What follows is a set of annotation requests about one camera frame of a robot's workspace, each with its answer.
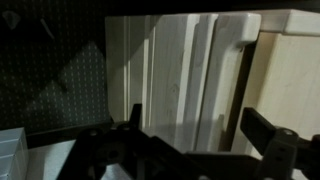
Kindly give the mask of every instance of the pegboard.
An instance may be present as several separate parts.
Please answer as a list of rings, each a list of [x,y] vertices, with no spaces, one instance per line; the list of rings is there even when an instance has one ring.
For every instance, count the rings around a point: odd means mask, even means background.
[[[54,39],[10,35],[0,41],[0,129],[36,133],[110,122],[102,1],[2,1],[28,23],[41,18]]]

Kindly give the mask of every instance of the light wood surface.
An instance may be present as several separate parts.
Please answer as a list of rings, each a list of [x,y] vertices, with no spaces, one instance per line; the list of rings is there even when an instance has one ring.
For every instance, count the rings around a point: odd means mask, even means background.
[[[153,87],[153,59],[155,48],[156,22],[158,16],[148,16],[145,24],[145,57],[143,63],[143,83],[142,83],[142,130],[151,134],[151,104],[152,104],[152,87]]]
[[[128,120],[142,103],[149,48],[149,16],[107,17],[108,107],[115,121]]]
[[[199,15],[158,18],[155,32],[150,129],[170,145],[182,125],[194,29]]]
[[[320,37],[260,33],[243,107],[310,139],[320,133]],[[232,151],[258,156],[238,128]]]
[[[261,17],[251,13],[219,15],[204,89],[198,151],[217,151],[231,101],[232,80],[241,49],[257,39]]]
[[[183,123],[178,126],[175,136],[175,146],[182,152],[195,149],[203,89],[205,86],[214,24],[217,17],[217,14],[202,14],[199,24],[196,26],[187,87],[185,115]]]
[[[260,30],[287,35],[319,36],[320,14],[294,9],[252,11],[261,14]]]

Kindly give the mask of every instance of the wood grain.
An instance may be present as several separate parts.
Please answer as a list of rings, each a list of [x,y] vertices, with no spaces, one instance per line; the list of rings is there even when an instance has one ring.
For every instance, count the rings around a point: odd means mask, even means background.
[[[243,107],[310,139],[319,134],[320,37],[260,33]],[[259,157],[238,128],[232,151]]]
[[[190,62],[183,124],[176,131],[175,146],[182,152],[195,149],[200,119],[203,89],[207,74],[214,23],[217,14],[202,14],[196,26]]]
[[[156,24],[150,126],[154,135],[175,144],[182,125],[195,25],[199,15],[159,17]]]
[[[142,103],[149,20],[149,16],[106,18],[108,104],[115,121],[128,120],[133,104]]]
[[[217,151],[225,119],[232,80],[240,50],[257,39],[261,17],[250,13],[221,14],[216,24],[197,138],[198,151]]]
[[[143,63],[143,87],[142,87],[142,130],[147,134],[151,133],[151,104],[153,87],[153,60],[155,48],[155,32],[157,16],[148,16],[145,24],[145,57]]]

